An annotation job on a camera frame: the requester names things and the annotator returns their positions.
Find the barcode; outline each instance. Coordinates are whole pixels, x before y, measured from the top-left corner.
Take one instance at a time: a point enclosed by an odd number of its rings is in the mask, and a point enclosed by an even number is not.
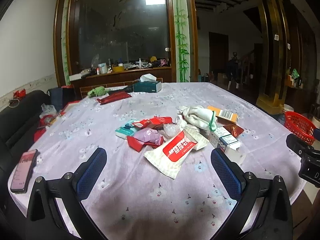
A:
[[[225,119],[231,120],[232,113],[223,110],[223,111],[219,114],[219,116],[220,116],[220,117],[223,117],[223,118],[225,118]]]

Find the doorway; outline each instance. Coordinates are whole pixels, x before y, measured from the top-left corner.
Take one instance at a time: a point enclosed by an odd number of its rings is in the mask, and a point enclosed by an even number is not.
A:
[[[229,57],[229,36],[209,32],[210,73],[224,73]]]

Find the white glove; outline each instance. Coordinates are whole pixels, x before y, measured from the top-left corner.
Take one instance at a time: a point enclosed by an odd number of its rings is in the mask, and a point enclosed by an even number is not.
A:
[[[179,109],[188,123],[207,131],[214,131],[217,128],[215,123],[217,118],[214,111],[203,108],[203,106],[180,106]]]

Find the orange box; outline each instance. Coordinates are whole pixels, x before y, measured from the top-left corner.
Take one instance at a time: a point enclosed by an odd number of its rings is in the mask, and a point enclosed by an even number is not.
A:
[[[210,109],[211,111],[215,111],[216,117],[226,119],[234,124],[237,124],[237,122],[238,122],[238,115],[237,114],[233,114],[229,111],[221,110],[221,109],[213,107],[213,106],[208,106],[208,109]]]

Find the glass cabinet door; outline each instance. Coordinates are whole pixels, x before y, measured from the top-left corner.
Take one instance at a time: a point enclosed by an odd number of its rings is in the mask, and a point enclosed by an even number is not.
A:
[[[89,68],[97,54],[100,63],[170,58],[166,0],[77,0],[77,4],[80,69]]]

